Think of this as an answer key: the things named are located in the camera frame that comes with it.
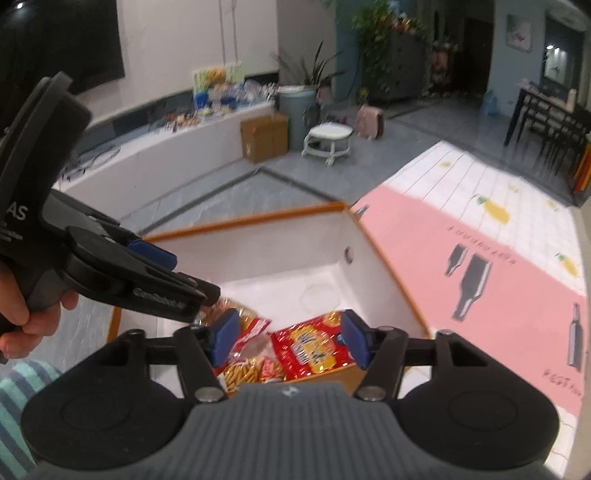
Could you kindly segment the person left hand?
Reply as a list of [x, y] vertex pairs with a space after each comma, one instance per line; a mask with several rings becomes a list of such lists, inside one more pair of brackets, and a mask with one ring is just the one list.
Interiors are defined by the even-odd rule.
[[17, 330], [1, 335], [1, 353], [8, 360], [27, 357], [45, 337], [58, 329], [61, 310], [76, 308], [79, 295], [65, 292], [60, 300], [44, 311], [30, 312], [12, 272], [1, 265], [1, 315]]

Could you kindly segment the striped sleeve forearm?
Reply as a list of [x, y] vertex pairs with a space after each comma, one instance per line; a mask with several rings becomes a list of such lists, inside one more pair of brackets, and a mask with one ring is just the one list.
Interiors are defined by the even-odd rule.
[[1, 379], [0, 386], [0, 477], [22, 479], [36, 462], [27, 446], [21, 428], [21, 417], [29, 400], [61, 376], [49, 363], [38, 360], [19, 361]]

